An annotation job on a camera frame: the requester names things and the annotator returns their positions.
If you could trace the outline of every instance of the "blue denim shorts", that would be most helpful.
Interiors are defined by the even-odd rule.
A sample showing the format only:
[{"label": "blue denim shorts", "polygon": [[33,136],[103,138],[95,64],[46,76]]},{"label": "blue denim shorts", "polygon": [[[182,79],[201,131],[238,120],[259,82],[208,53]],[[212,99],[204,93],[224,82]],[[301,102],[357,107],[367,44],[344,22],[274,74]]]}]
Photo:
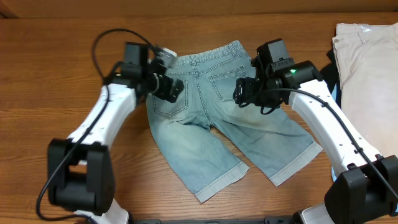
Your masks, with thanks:
[{"label": "blue denim shorts", "polygon": [[322,150],[282,109],[264,116],[259,107],[235,104],[236,79],[256,74],[249,59],[238,41],[179,57],[167,70],[185,85],[177,101],[147,98],[150,130],[160,151],[200,202],[249,169],[210,133],[211,127],[224,133],[276,186]]}]

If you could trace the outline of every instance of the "beige cloth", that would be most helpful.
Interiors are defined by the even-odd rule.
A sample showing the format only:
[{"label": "beige cloth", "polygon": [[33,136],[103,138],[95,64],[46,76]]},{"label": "beige cloth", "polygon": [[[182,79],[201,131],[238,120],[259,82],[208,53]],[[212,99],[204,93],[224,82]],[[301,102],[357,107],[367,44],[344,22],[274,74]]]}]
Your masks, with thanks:
[{"label": "beige cloth", "polygon": [[398,23],[338,24],[333,48],[344,114],[384,157],[398,156]]}]

